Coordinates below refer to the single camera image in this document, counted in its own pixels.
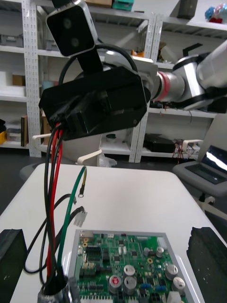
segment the green circuit board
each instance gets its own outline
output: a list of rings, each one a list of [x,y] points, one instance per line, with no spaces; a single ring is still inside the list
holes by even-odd
[[[168,250],[161,258],[156,256],[157,237],[126,234],[86,234],[79,238],[75,278],[79,294],[84,299],[110,299],[114,303],[166,303],[172,281],[165,275],[165,268],[172,264]],[[144,256],[144,248],[149,248]],[[133,294],[125,293],[124,267],[131,265],[137,284]],[[113,294],[109,279],[119,277],[121,286]],[[182,303],[187,303],[182,296]]]

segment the plastic bag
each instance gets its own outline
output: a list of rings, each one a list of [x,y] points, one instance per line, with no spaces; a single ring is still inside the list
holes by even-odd
[[[100,167],[112,167],[117,165],[117,161],[106,157],[103,153],[99,156],[99,166]]]

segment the blue component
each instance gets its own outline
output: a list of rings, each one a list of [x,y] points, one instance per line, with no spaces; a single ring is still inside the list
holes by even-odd
[[[157,292],[166,292],[167,288],[166,288],[166,286],[155,286],[155,290]]]
[[[141,284],[140,288],[151,288],[151,284]]]

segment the chip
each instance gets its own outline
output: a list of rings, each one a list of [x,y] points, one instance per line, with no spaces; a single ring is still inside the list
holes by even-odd
[[[120,257],[119,256],[114,256],[113,259],[114,259],[115,262],[120,262]]]
[[[137,252],[136,252],[135,250],[133,250],[133,251],[131,252],[131,255],[132,255],[132,257],[137,257]]]

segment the laptop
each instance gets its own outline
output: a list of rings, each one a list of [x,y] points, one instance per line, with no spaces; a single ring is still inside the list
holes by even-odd
[[[227,151],[210,146],[201,163],[186,167],[203,179],[219,184],[227,181]]]

